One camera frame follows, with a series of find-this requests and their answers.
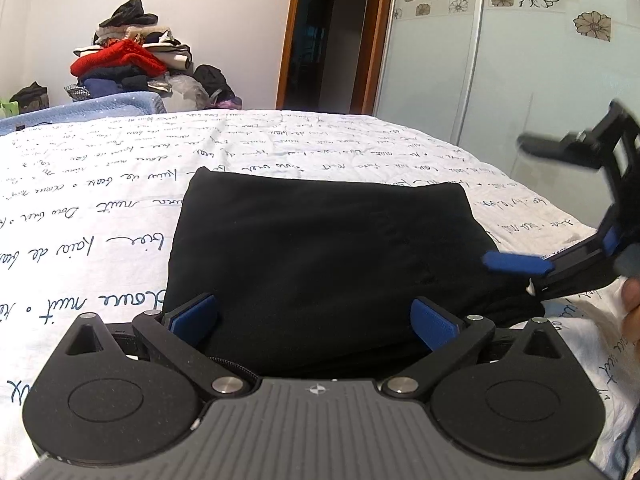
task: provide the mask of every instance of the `pile of clothes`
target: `pile of clothes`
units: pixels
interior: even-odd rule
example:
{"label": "pile of clothes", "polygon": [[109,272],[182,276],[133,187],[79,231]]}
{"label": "pile of clothes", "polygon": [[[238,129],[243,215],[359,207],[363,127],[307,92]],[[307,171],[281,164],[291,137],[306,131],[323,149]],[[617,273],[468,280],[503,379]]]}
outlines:
{"label": "pile of clothes", "polygon": [[98,25],[92,44],[75,49],[74,54],[78,59],[71,73],[78,83],[65,87],[74,101],[155,91],[163,100],[176,92],[180,102],[190,102],[186,108],[184,104],[176,108],[174,100],[174,106],[167,108],[170,111],[242,107],[220,70],[203,65],[193,71],[189,45],[176,40],[170,28],[159,26],[158,17],[146,13],[141,0],[119,6]]}

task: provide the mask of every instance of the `bed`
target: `bed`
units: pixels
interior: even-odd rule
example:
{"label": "bed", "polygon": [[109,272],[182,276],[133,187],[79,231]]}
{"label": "bed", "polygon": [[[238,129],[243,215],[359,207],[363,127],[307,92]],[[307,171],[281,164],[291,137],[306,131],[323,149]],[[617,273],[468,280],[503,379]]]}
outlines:
{"label": "bed", "polygon": [[[105,322],[160,307],[190,176],[214,171],[423,186],[457,182],[501,251],[551,254],[593,230],[469,153],[369,116],[210,110],[36,126],[0,137],[0,478],[36,455],[20,407],[79,312]],[[639,444],[640,368],[606,289],[547,315],[600,392],[592,460],[622,478]]]}

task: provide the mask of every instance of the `green bag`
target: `green bag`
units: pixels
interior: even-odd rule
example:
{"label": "green bag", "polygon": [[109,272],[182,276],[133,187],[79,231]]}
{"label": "green bag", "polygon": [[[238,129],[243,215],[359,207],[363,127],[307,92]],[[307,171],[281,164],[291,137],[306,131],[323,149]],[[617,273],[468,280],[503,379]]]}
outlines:
{"label": "green bag", "polygon": [[20,107],[16,101],[9,102],[0,99],[0,119],[4,119],[6,117],[13,117],[14,115],[18,115],[20,113]]}

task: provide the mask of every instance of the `doorway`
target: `doorway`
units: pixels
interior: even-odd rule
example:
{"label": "doorway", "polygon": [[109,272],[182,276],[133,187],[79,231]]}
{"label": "doorway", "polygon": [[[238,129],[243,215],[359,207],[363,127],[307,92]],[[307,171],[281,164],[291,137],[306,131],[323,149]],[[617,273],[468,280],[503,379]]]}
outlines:
{"label": "doorway", "polygon": [[334,0],[298,0],[285,110],[317,112]]}
{"label": "doorway", "polygon": [[391,0],[291,0],[276,108],[373,111]]}

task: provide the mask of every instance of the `finger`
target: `finger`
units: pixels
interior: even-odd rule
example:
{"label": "finger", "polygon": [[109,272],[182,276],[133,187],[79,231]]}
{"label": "finger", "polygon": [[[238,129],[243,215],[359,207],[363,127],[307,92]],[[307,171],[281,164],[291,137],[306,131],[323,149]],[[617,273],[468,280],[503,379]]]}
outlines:
{"label": "finger", "polygon": [[622,285],[620,297],[627,312],[631,312],[636,306],[640,305],[640,280],[637,278],[626,280]]}
{"label": "finger", "polygon": [[622,320],[622,335],[631,343],[640,340],[640,308],[632,310]]}

